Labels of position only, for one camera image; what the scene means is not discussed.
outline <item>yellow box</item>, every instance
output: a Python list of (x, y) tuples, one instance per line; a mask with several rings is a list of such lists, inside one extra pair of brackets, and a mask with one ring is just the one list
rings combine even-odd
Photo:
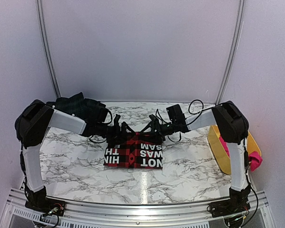
[[(231, 174), (230, 158), (228, 157), (226, 151), (224, 150), (219, 138), (220, 138), (220, 132), (218, 127), (216, 125), (211, 126), (208, 134), (208, 141), (211, 150), (215, 156), (215, 159), (221, 171), (225, 174)], [(248, 139), (247, 139), (247, 151), (249, 155), (254, 151), (257, 151), (258, 154), (261, 156), (261, 151), (250, 132), (248, 133)]]

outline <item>marble pattern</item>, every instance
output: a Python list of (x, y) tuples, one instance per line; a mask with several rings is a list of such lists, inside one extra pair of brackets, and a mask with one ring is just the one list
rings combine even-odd
[[(107, 102), (135, 131), (149, 122), (158, 108), (174, 103)], [(180, 104), (188, 116), (188, 104)], [(197, 111), (200, 105), (193, 105)], [(208, 127), (182, 134), (180, 142), (163, 144), (163, 169), (142, 170), (103, 166), (106, 143), (51, 128), (40, 151), (48, 195), (71, 200), (115, 204), (165, 204), (214, 199), (229, 194), (230, 176), (223, 174), (207, 142)], [(177, 141), (179, 134), (171, 136)]]

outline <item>vent grille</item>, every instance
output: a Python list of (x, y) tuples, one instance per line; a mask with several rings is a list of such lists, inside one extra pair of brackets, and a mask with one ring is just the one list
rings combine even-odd
[[(23, 217), (25, 219), (33, 220), (35, 222), (40, 222), (41, 214), (37, 214), (37, 212), (33, 213), (26, 209), (14, 207), (13, 214)], [(42, 218), (42, 221), (44, 224), (50, 223), (50, 220), (47, 219), (46, 217)], [(66, 220), (64, 217), (60, 217), (60, 225), (58, 227), (59, 228), (116, 228), (113, 226), (97, 226), (93, 224), (88, 224), (86, 222), (70, 221), (70, 219)], [(209, 225), (209, 222), (201, 222), (201, 223), (195, 223), (195, 224), (190, 224), (186, 226), (168, 226), (168, 227), (160, 227), (160, 228), (210, 228), (210, 225)]]

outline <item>metal frame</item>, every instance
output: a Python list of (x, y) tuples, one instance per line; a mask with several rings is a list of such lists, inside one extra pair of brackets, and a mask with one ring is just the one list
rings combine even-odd
[(47, 34), (46, 34), (46, 25), (44, 21), (44, 14), (43, 14), (43, 5), (42, 5), (42, 0), (36, 0), (37, 4), (37, 13), (38, 13), (38, 21), (39, 21), (39, 26), (40, 26), (40, 33), (41, 33), (41, 38), (42, 38), (42, 44), (43, 44), (43, 49), (45, 52), (46, 56), (46, 63), (48, 66), (48, 71), (51, 77), (52, 85), (54, 88), (54, 93), (57, 98), (61, 97), (53, 62), (52, 62), (52, 57), (51, 53), (49, 50), (48, 46), (48, 41), (47, 41)]
[[(259, 209), (263, 213), (264, 220), (266, 220), (266, 227), (274, 228), (274, 224), (269, 219), (270, 211), (267, 208), (268, 202), (265, 193), (260, 191), (257, 195), (259, 198)], [(72, 223), (73, 227), (77, 227), (74, 224), (80, 223), (100, 228), (193, 227), (196, 224), (207, 224), (207, 222), (211, 220), (222, 219), (222, 217), (212, 218), (211, 214), (207, 211), (210, 202), (221, 199), (169, 205), (116, 205), (64, 199), (66, 201), (65, 213), (61, 218), (61, 225), (59, 227), (67, 228)], [(256, 197), (250, 194), (248, 199), (251, 204), (252, 212), (256, 208)], [(24, 191), (18, 189), (12, 189), (10, 191), (7, 205), (0, 221), (0, 228), (9, 227), (11, 217), (15, 214), (15, 208), (25, 210), (31, 214), (33, 213), (35, 218), (38, 218), (41, 213), (25, 208), (25, 202), (26, 197)]]
[(235, 57), (236, 50), (239, 44), (241, 30), (242, 30), (245, 3), (246, 3), (246, 0), (239, 0), (238, 14), (237, 14), (237, 19), (236, 19), (236, 26), (235, 26), (232, 46), (231, 46), (228, 62), (226, 65), (226, 69), (224, 71), (222, 83), (221, 83), (221, 86), (220, 86), (220, 89), (219, 89), (219, 92), (216, 98), (216, 102), (215, 102), (216, 105), (218, 105), (222, 101), (222, 98), (226, 90), (227, 83), (228, 83), (228, 80), (229, 80), (229, 77), (232, 71), (232, 65), (234, 62), (234, 57)]

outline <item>white wall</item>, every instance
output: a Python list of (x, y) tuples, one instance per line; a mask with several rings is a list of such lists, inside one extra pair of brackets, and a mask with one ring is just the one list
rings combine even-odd
[(239, 0), (44, 1), (62, 96), (214, 103)]
[(224, 100), (250, 122), (264, 162), (253, 178), (276, 226), (285, 227), (285, 0), (248, 0), (241, 41)]
[(22, 178), (14, 122), (34, 99), (55, 99), (35, 1), (0, 0), (0, 216)]

